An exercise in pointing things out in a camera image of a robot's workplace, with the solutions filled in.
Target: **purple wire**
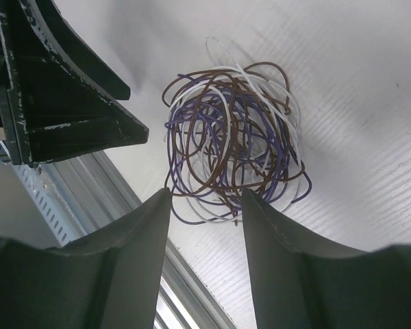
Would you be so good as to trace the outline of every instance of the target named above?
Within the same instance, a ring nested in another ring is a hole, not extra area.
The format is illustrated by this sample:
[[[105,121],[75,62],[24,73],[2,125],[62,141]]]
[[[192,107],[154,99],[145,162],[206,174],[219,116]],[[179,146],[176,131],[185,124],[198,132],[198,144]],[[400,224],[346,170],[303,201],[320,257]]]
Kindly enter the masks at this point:
[[[208,78],[194,79],[189,75],[182,74],[179,74],[178,76],[190,80],[189,83],[187,83],[186,86],[183,88],[182,92],[188,90],[189,88],[192,88],[194,85],[202,81],[208,80]],[[231,101],[234,102],[232,106],[233,112],[242,121],[242,127],[240,127],[239,129],[240,131],[243,131],[245,134],[244,143],[247,146],[247,150],[245,151],[243,150],[243,148],[240,148],[239,154],[237,155],[239,158],[235,159],[234,161],[234,165],[240,165],[237,170],[241,171],[241,183],[244,184],[245,181],[245,165],[249,161],[248,157],[250,157],[254,140],[257,139],[259,141],[262,141],[263,143],[266,143],[268,147],[262,154],[257,156],[256,159],[251,159],[251,162],[254,162],[259,166],[262,166],[266,158],[269,156],[269,163],[266,166],[266,170],[273,170],[273,172],[272,180],[268,183],[265,190],[262,193],[259,193],[259,195],[268,203],[273,203],[277,201],[278,199],[280,199],[280,197],[283,196],[288,187],[288,183],[285,182],[283,184],[282,189],[280,191],[277,190],[280,181],[285,178],[285,175],[287,175],[291,159],[295,163],[297,163],[297,155],[292,145],[288,145],[286,141],[284,122],[277,115],[275,116],[275,119],[277,120],[279,125],[278,137],[275,135],[274,130],[271,127],[271,123],[266,119],[265,115],[262,114],[262,109],[254,97],[249,95],[234,95],[233,90],[230,90],[224,86],[219,86],[217,88],[223,94],[227,103],[230,103]],[[256,111],[259,114],[259,117],[266,128],[265,131],[262,132],[265,136],[263,136],[261,132],[257,130],[257,128],[248,124],[247,113],[240,109],[246,107],[250,108],[253,111]],[[198,134],[200,134],[201,132],[205,132],[205,135],[210,136],[211,138],[211,141],[208,142],[210,143],[210,150],[204,151],[205,159],[208,159],[209,155],[217,156],[218,159],[215,161],[215,163],[217,164],[222,160],[222,156],[224,156],[223,154],[221,154],[221,150],[223,149],[223,146],[225,144],[226,124],[223,121],[224,116],[226,116],[226,113],[222,107],[222,99],[212,91],[207,92],[202,100],[189,99],[183,104],[183,106],[174,106],[174,108],[171,110],[171,115],[169,116],[170,120],[166,122],[164,126],[168,130],[167,152],[169,159],[169,175],[173,183],[173,193],[175,191],[177,191],[180,194],[192,193],[192,191],[190,191],[190,189],[184,182],[182,175],[184,165],[186,164],[186,159],[177,154],[177,151],[173,149],[171,144],[173,137],[176,140],[179,140],[178,147],[180,148],[182,145],[184,135],[184,133],[181,132],[180,129],[181,125],[185,123],[186,125],[194,125],[194,127],[196,127],[196,124],[200,124],[200,132]],[[199,147],[197,139],[195,138],[195,131],[193,131],[193,133],[190,136],[188,136],[188,138],[190,139],[190,143],[192,143],[196,148]],[[190,150],[182,149],[182,151],[186,153]],[[273,163],[271,159],[271,152],[273,152],[274,156],[277,157],[274,168],[272,168]],[[303,175],[305,179],[308,181],[308,189],[303,195],[292,200],[292,204],[307,197],[310,191],[312,190],[312,182],[308,174],[304,172]],[[220,187],[231,186],[227,170],[223,170],[223,172],[220,173],[220,175],[216,178],[216,181],[213,184],[215,186]],[[203,190],[201,194],[196,194],[193,197],[205,205],[227,207],[227,205],[224,202],[213,202],[205,199],[206,197],[211,196],[213,192],[214,191],[209,188]],[[226,212],[224,215],[221,215],[221,217],[234,216],[235,214],[237,215],[242,210],[240,201],[235,195],[229,195],[228,193],[226,193],[226,195],[228,200],[233,204],[234,208],[233,212]],[[175,217],[183,223],[189,225],[199,225],[205,223],[205,221],[190,222],[183,219],[175,211],[174,207],[172,207],[172,211]],[[214,217],[210,218],[209,220],[214,221],[217,220],[217,218]]]

